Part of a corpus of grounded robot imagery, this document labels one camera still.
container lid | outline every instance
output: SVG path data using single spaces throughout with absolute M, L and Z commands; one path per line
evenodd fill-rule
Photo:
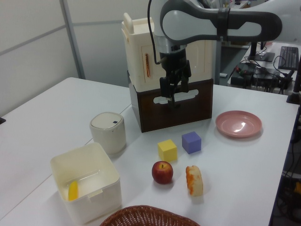
M 96 116 L 91 125 L 99 129 L 110 129 L 122 121 L 122 116 L 117 113 L 104 112 Z

yellow object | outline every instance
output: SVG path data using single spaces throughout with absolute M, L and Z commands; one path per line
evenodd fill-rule
M 171 139 L 158 143 L 158 154 L 163 161 L 170 162 L 178 159 L 177 146 Z
M 69 201 L 76 200 L 79 197 L 79 187 L 77 181 L 73 181 L 69 186 L 68 198 Z
M 297 182 L 294 192 L 301 194 L 301 183 Z

table surface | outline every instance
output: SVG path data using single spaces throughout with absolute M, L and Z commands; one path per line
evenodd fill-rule
M 281 50 L 281 46 L 291 46 L 291 47 L 298 47 L 299 48 L 299 59 L 301 56 L 301 46 L 300 45 L 295 45 L 295 44 L 288 44 L 288 43 L 281 43 L 281 42 L 268 42 L 266 45 L 266 50 L 264 49 L 264 52 L 271 52 L 271 53 L 275 53 L 274 59 L 272 62 L 266 62 L 266 61 L 256 61 L 260 66 L 265 67 L 265 68 L 272 68 L 274 69 L 274 66 L 278 69 L 278 63 L 279 63 L 279 56 L 280 55 L 280 50 Z M 243 58 L 241 59 L 241 61 L 243 61 L 243 63 L 245 63 L 246 58 L 250 55 L 250 51 L 251 51 L 251 47 L 247 50 L 246 54 L 243 56 Z M 260 45 L 257 44 L 257 52 L 261 52 L 262 50 L 260 50 Z M 281 72 L 283 73 L 289 73 L 290 70 L 284 70 L 284 69 L 279 69 Z M 292 75 L 293 78 L 293 82 L 291 83 L 291 85 L 289 86 L 288 89 L 284 90 L 284 94 L 285 95 L 290 95 L 293 91 L 293 85 L 294 85 L 294 81 L 296 79 L 296 74 L 297 71 L 294 72 L 294 74 Z M 231 85 L 231 77 L 228 80 L 228 86 L 232 86 L 232 87 L 238 87 L 235 85 Z M 247 89 L 254 89 L 254 90 L 259 90 L 259 91 L 263 91 L 264 88 L 260 88 L 260 87 L 247 87 Z M 279 88 L 274 88 L 274 93 L 278 93 L 279 92 Z
M 90 90 L 87 96 L 93 98 L 97 91 L 90 86 L 96 84 L 100 85 L 86 83 L 84 89 Z M 110 98 L 107 104 L 116 98 L 119 96 Z M 121 207 L 155 206 L 191 218 L 202 226 L 267 226 L 297 109 L 297 105 L 286 103 L 286 96 L 283 95 L 214 85 L 213 114 L 208 120 L 141 133 L 131 106 L 119 111 L 125 120 L 127 147 L 120 156 L 111 157 L 111 160 L 120 173 Z M 257 115 L 262 121 L 261 133 L 241 139 L 220 134 L 215 119 L 230 110 Z M 65 110 L 61 113 L 69 117 Z M 57 133 L 61 128 L 51 128 L 49 133 Z M 182 148 L 181 135 L 192 131 L 202 138 L 202 150 L 189 155 Z M 157 143 L 167 139 L 172 139 L 177 145 L 178 160 L 171 162 L 173 182 L 163 186 L 153 181 L 151 168 L 159 161 Z M 69 143 L 69 146 L 85 143 L 79 144 L 67 138 L 62 142 Z M 68 145 L 57 146 L 60 150 L 52 152 L 51 156 L 69 150 Z M 47 172 L 50 170 L 51 156 L 45 156 L 47 161 L 43 167 Z M 202 172 L 204 195 L 201 197 L 192 198 L 187 191 L 185 168 L 191 165 L 197 165 Z M 34 161 L 32 170 L 40 170 Z M 0 221 L 0 226 L 74 225 L 53 177 L 49 174 L 44 180 Z M 108 215 L 87 225 L 100 225 Z
M 51 175 L 52 157 L 91 139 L 89 123 L 96 115 L 121 113 L 130 104 L 128 88 L 68 78 L 5 115 L 0 219 Z

toy block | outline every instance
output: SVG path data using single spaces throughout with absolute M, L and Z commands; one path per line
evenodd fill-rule
M 186 133 L 182 135 L 182 147 L 188 154 L 201 150 L 202 139 L 196 132 Z
M 163 161 L 170 162 L 178 159 L 177 146 L 171 139 L 158 143 L 158 154 Z

white cylindrical container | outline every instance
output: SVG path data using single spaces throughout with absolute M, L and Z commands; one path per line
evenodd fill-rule
M 120 152 L 126 146 L 126 131 L 122 115 L 104 112 L 90 122 L 94 142 L 99 143 L 107 154 Z

